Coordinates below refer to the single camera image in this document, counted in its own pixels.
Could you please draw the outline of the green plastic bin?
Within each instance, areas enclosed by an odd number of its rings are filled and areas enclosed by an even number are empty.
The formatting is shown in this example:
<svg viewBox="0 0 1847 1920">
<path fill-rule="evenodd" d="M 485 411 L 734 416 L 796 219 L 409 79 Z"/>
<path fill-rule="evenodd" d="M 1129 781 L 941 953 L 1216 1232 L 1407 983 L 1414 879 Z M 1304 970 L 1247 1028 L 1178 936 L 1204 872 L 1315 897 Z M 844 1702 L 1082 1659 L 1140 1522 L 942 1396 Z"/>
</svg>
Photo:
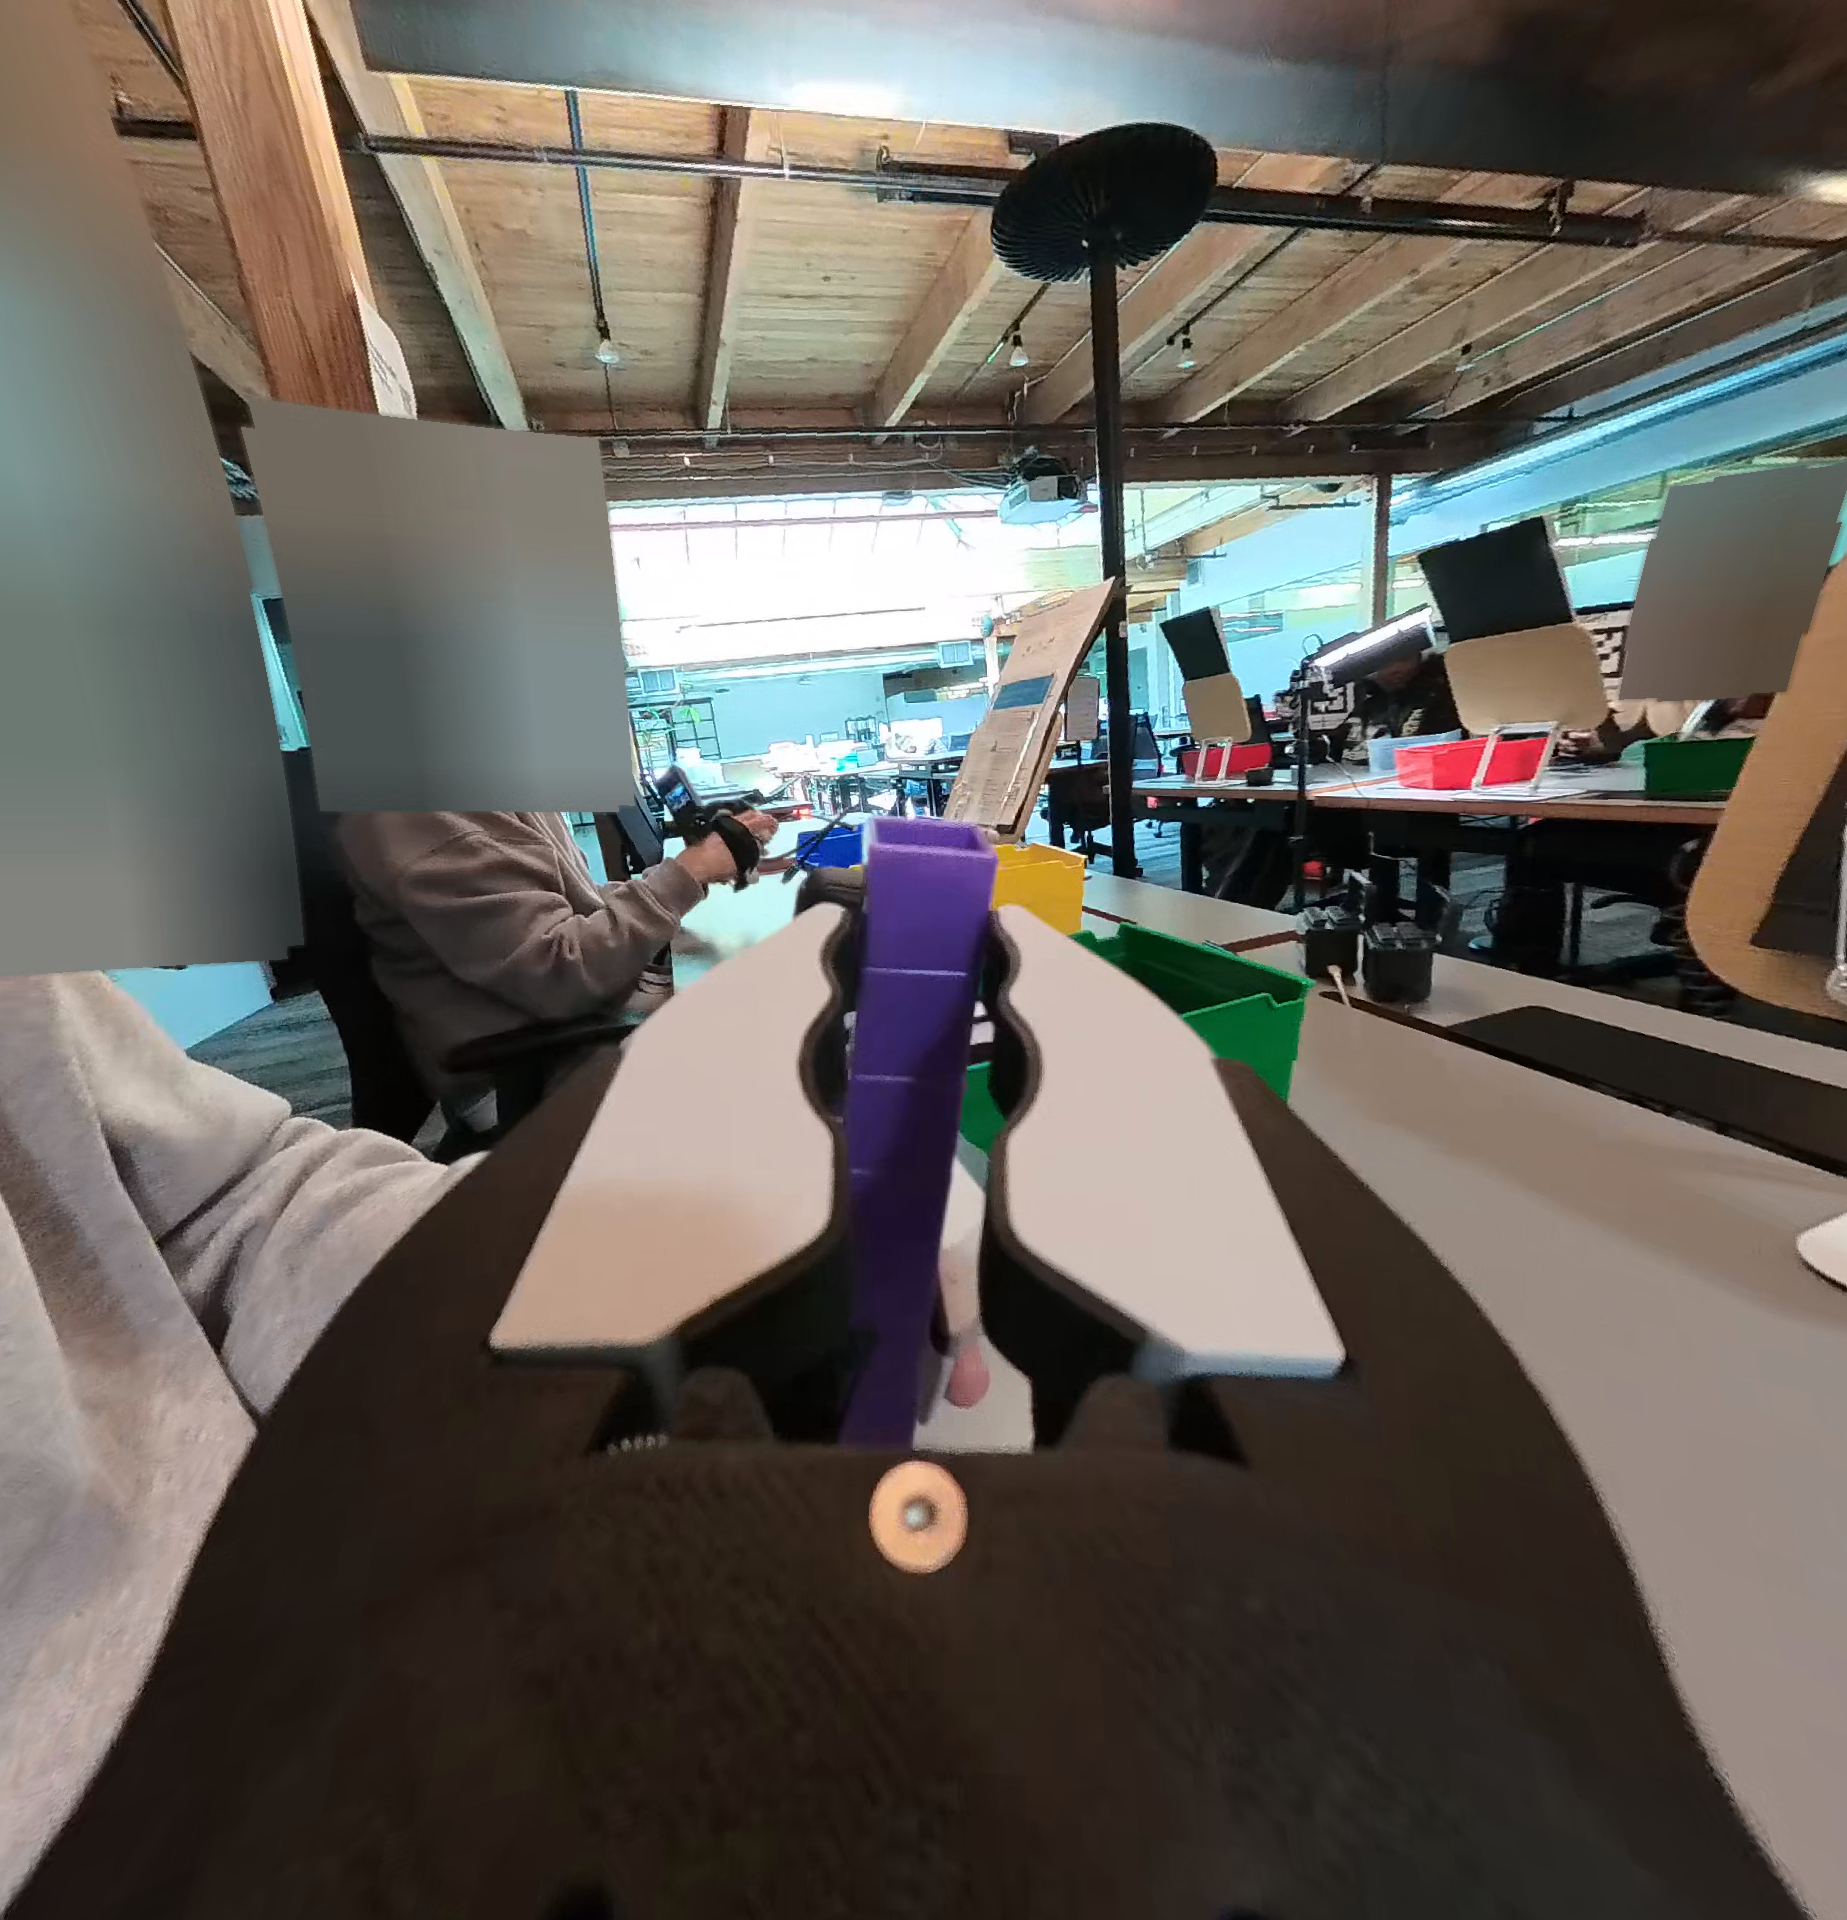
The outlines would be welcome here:
<svg viewBox="0 0 1847 1920">
<path fill-rule="evenodd" d="M 1165 1117 L 1180 1145 L 1224 1113 L 1212 1062 L 1288 1098 L 1308 983 L 1226 948 L 1121 923 L 1059 936 L 1023 907 L 994 915 L 989 1049 L 963 1076 L 962 1140 L 1008 1170 L 1085 1152 L 1093 1127 Z"/>
</svg>

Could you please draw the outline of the black pole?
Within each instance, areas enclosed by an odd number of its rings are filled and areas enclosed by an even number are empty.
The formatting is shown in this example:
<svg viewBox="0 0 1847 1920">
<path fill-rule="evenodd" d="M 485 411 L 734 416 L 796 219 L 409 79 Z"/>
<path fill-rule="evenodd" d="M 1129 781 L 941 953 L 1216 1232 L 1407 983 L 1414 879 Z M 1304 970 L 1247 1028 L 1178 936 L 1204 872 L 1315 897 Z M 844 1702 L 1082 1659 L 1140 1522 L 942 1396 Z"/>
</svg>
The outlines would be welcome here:
<svg viewBox="0 0 1847 1920">
<path fill-rule="evenodd" d="M 1105 617 L 1108 792 L 1114 876 L 1140 876 L 1134 835 L 1134 715 L 1126 683 L 1126 540 L 1118 275 L 1173 248 L 1216 186 L 1216 157 L 1189 129 L 1129 123 L 1036 157 L 989 214 L 999 264 L 1033 282 L 1085 281 Z"/>
</svg>

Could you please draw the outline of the black office chair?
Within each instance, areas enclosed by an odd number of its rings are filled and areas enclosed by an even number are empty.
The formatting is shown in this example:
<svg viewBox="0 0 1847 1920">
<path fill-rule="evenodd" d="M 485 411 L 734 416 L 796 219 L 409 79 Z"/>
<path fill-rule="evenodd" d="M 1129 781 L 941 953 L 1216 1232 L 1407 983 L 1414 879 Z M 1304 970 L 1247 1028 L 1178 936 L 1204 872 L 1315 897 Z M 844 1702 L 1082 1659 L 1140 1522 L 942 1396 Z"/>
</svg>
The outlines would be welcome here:
<svg viewBox="0 0 1847 1920">
<path fill-rule="evenodd" d="M 362 930 L 340 887 L 305 897 L 304 936 L 315 991 L 348 1068 L 353 1126 L 412 1145 L 437 1098 L 418 1073 L 390 1004 L 375 983 Z M 579 1059 L 625 1044 L 640 1022 L 639 1014 L 536 1022 L 457 1049 L 448 1066 L 489 1083 L 495 1120 L 484 1129 L 450 1119 L 438 1155 L 459 1159 L 477 1145 L 500 1140 L 540 1106 L 553 1080 Z"/>
</svg>

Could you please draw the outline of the red plastic bin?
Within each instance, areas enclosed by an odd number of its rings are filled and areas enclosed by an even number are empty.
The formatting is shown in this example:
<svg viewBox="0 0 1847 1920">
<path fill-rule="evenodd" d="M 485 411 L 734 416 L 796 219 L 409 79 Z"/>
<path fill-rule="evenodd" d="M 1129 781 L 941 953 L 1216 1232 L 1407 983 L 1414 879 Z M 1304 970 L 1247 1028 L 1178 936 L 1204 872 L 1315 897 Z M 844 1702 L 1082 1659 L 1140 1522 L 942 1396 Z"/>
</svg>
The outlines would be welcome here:
<svg viewBox="0 0 1847 1920">
<path fill-rule="evenodd" d="M 1395 751 L 1392 781 L 1430 792 L 1530 785 L 1540 777 L 1551 751 L 1548 734 L 1412 741 Z"/>
</svg>

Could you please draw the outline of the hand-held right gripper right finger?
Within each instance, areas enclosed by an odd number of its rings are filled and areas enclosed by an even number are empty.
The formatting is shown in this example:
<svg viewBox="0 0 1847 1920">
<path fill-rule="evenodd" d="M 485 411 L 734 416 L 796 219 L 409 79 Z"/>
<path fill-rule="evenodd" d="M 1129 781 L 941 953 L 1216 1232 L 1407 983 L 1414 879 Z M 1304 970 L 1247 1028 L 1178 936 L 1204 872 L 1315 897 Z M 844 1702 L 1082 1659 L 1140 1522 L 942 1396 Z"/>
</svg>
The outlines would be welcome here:
<svg viewBox="0 0 1847 1920">
<path fill-rule="evenodd" d="M 983 1329 L 1028 1381 L 1330 1381 L 1346 1341 L 1224 1083 L 1114 935 L 994 918 Z"/>
</svg>

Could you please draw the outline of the yellow plastic bin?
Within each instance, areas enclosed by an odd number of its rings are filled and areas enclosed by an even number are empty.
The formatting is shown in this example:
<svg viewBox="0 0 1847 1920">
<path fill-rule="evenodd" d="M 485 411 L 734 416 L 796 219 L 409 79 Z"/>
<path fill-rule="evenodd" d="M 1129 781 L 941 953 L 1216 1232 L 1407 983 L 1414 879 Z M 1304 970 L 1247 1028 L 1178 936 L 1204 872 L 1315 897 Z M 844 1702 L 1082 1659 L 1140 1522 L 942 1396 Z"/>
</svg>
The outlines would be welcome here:
<svg viewBox="0 0 1847 1920">
<path fill-rule="evenodd" d="M 1085 860 L 1051 845 L 999 842 L 989 909 L 1021 909 L 1062 936 L 1082 930 Z"/>
</svg>

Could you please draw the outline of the grey desk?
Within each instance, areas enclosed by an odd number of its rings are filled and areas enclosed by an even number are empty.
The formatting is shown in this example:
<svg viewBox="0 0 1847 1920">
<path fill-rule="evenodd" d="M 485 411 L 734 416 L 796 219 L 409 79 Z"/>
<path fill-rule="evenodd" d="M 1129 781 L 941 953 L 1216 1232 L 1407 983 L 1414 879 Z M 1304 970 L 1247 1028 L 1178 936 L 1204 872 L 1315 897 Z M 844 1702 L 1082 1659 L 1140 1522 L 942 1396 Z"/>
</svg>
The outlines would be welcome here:
<svg viewBox="0 0 1847 1920">
<path fill-rule="evenodd" d="M 1224 1083 L 1330 1381 L 1036 1381 L 1053 1449 L 647 1464 L 704 1672 L 652 1916 L 1847 1916 L 1818 1176 L 1364 1015 Z"/>
</svg>

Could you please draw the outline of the long purple block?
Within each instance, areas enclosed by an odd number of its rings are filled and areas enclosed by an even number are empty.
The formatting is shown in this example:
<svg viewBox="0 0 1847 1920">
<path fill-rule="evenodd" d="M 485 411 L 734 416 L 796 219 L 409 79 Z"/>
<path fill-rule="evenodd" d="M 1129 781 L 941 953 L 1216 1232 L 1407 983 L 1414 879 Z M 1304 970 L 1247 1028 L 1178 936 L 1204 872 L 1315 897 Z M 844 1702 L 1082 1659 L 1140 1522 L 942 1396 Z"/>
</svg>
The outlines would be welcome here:
<svg viewBox="0 0 1847 1920">
<path fill-rule="evenodd" d="M 866 845 L 844 1098 L 852 1330 L 840 1441 L 910 1449 L 996 879 L 979 828 L 898 820 Z"/>
</svg>

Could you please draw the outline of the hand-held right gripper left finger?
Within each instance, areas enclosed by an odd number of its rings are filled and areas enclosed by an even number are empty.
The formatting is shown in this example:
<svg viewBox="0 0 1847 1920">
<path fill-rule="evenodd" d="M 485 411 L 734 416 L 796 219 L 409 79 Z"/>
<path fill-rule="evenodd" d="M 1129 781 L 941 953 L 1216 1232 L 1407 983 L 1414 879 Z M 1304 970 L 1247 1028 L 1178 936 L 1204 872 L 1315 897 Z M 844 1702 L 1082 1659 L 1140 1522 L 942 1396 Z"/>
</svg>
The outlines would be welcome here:
<svg viewBox="0 0 1847 1920">
<path fill-rule="evenodd" d="M 850 933 L 844 907 L 809 907 L 625 1046 L 490 1329 L 497 1356 L 846 1365 L 844 1151 L 816 1056 L 840 1028 Z"/>
</svg>

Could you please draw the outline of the cardboard sign board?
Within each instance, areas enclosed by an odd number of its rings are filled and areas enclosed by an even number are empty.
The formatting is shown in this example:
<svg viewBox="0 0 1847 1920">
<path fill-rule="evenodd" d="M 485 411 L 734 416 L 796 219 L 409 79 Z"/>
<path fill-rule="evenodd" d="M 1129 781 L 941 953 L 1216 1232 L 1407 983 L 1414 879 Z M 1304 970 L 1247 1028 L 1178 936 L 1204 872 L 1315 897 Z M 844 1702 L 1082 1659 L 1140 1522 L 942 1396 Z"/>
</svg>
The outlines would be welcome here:
<svg viewBox="0 0 1847 1920">
<path fill-rule="evenodd" d="M 948 788 L 945 820 L 1001 841 L 1023 837 L 1053 757 L 1060 710 L 1122 587 L 1110 577 L 1017 615 L 983 723 Z"/>
</svg>

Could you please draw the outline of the long light bar lamp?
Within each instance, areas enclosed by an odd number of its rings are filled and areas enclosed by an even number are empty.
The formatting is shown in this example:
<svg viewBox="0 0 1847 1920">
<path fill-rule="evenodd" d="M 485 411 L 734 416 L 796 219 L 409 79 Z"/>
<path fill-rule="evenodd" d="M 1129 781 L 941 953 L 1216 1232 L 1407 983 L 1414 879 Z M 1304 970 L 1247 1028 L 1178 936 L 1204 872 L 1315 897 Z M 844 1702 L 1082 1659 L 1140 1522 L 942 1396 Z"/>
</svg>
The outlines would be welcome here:
<svg viewBox="0 0 1847 1920">
<path fill-rule="evenodd" d="M 1446 681 L 1441 653 L 1430 645 L 1433 620 L 1427 609 L 1397 615 L 1341 640 L 1303 674 L 1294 708 L 1294 767 L 1304 785 L 1311 771 L 1315 730 L 1313 710 L 1325 692 L 1349 690 L 1349 721 L 1364 741 L 1389 740 L 1392 745 L 1419 741 L 1446 744 L 1460 738 L 1460 717 Z M 1344 866 L 1366 854 L 1369 813 L 1364 807 L 1325 807 L 1311 820 L 1304 806 L 1294 807 L 1292 854 L 1294 881 L 1303 882 L 1311 860 Z"/>
</svg>

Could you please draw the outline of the person's left forearm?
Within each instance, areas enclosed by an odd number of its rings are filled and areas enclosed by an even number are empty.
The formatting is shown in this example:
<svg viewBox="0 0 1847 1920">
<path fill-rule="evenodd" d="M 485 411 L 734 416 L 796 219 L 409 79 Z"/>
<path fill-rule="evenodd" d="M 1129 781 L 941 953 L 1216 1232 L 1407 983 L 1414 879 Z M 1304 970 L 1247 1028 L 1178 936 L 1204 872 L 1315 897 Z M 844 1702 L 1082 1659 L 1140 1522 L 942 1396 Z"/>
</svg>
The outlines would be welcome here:
<svg viewBox="0 0 1847 1920">
<path fill-rule="evenodd" d="M 255 1416 L 457 1179 L 192 1060 L 102 974 L 0 980 L 0 1205 L 32 1277 L 158 1285 Z"/>
</svg>

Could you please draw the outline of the wooden top table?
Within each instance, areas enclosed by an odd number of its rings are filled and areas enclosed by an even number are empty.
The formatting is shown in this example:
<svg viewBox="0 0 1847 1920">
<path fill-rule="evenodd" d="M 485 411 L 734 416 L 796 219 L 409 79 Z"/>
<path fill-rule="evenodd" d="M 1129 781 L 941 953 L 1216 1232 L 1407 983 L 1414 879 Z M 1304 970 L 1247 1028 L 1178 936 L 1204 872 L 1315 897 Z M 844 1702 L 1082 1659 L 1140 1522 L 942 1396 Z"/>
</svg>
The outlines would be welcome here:
<svg viewBox="0 0 1847 1920">
<path fill-rule="evenodd" d="M 1604 766 L 1548 767 L 1540 781 L 1486 787 L 1424 788 L 1398 781 L 1377 781 L 1366 770 L 1324 766 L 1304 787 L 1294 771 L 1277 771 L 1265 782 L 1194 781 L 1168 775 L 1136 781 L 1138 813 L 1187 818 L 1191 813 L 1262 815 L 1272 822 L 1294 818 L 1296 803 L 1324 813 L 1377 813 L 1422 818 L 1508 818 L 1610 825 L 1697 825 L 1712 828 L 1727 799 L 1681 799 L 1650 795 L 1640 767 Z"/>
</svg>

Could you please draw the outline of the wooden column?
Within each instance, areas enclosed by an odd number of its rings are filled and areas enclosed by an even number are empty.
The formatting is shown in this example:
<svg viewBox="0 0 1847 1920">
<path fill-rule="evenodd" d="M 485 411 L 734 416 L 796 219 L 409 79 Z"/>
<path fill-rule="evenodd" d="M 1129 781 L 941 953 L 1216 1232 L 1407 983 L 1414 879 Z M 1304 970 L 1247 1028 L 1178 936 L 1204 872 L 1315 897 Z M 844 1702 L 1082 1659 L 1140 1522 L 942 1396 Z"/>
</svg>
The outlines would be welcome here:
<svg viewBox="0 0 1847 1920">
<path fill-rule="evenodd" d="M 377 416 L 375 292 L 304 4 L 167 3 L 167 19 L 269 397 Z"/>
</svg>

